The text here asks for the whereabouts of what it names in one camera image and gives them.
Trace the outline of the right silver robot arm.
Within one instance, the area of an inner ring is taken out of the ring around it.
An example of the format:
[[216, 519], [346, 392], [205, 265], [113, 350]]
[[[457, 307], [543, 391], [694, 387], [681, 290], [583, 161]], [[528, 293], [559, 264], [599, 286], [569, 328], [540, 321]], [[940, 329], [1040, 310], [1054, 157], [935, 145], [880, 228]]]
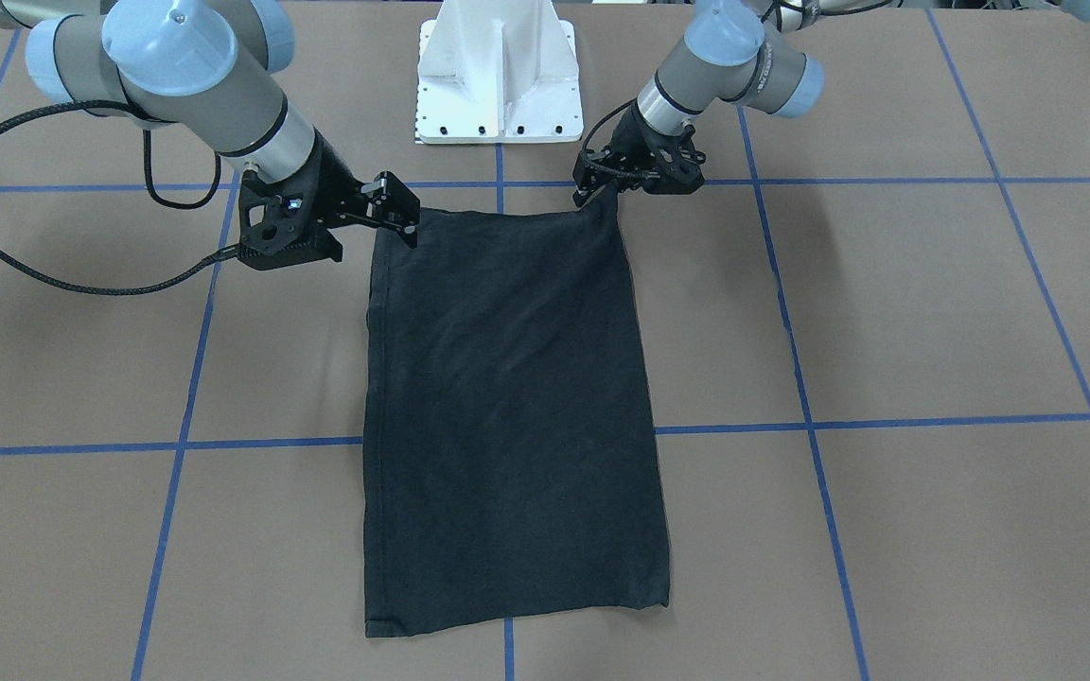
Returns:
[[239, 241], [201, 262], [266, 271], [341, 260], [332, 230], [386, 229], [417, 242], [420, 202], [393, 173], [346, 163], [275, 81], [295, 52], [277, 1], [0, 1], [0, 27], [26, 31], [26, 68], [45, 115], [126, 117], [144, 133], [182, 125], [241, 177]]

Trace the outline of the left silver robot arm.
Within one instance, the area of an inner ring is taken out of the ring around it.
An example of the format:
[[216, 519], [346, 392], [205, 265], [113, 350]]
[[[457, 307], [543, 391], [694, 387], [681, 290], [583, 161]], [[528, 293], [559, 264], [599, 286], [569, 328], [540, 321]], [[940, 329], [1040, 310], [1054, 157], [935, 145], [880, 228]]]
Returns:
[[[1055, 95], [1034, 96], [1030, 87], [1047, 81], [1047, 52], [1063, 47], [1065, 26], [1090, 29], [1090, 1], [969, 1], [950, 9], [944, 1], [918, 1], [927, 12], [931, 35], [965, 115], [964, 132], [986, 160], [988, 172], [940, 177], [892, 169], [907, 155], [908, 139], [874, 138], [865, 146], [879, 154], [879, 172], [825, 177], [785, 171], [779, 177], [754, 174], [756, 186], [936, 185], [994, 183], [1090, 185], [1090, 80]], [[774, 119], [800, 119], [818, 111], [827, 69], [812, 54], [797, 50], [790, 36], [818, 21], [849, 22], [869, 27], [875, 42], [849, 56], [862, 70], [895, 66], [901, 86], [894, 95], [862, 89], [859, 99], [872, 113], [835, 122], [825, 148], [853, 153], [860, 126], [881, 125], [891, 105], [904, 111], [917, 70], [903, 57], [892, 57], [891, 31], [905, 31], [900, 13], [907, 1], [697, 1], [683, 34], [643, 89], [611, 112], [617, 127], [597, 149], [582, 147], [572, 181], [576, 205], [601, 191], [641, 190], [650, 195], [689, 195], [701, 189], [705, 155], [694, 147], [697, 119], [713, 104], [727, 104]], [[1090, 61], [1090, 44], [1069, 53], [1071, 63]], [[1016, 158], [1002, 160], [994, 138], [980, 120], [976, 100], [964, 89], [969, 66], [1004, 75], [1018, 95], [1017, 120], [1056, 119], [1047, 133], [1018, 135], [1029, 149], [1055, 153], [1063, 171], [1052, 165], [1020, 169]]]

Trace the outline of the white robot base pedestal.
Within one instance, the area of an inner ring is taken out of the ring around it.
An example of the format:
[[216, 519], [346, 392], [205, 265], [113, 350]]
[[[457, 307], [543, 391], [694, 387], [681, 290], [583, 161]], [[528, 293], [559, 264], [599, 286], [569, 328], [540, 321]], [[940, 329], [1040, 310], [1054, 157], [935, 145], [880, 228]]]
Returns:
[[581, 137], [576, 29], [552, 1], [443, 1], [417, 35], [419, 144]]

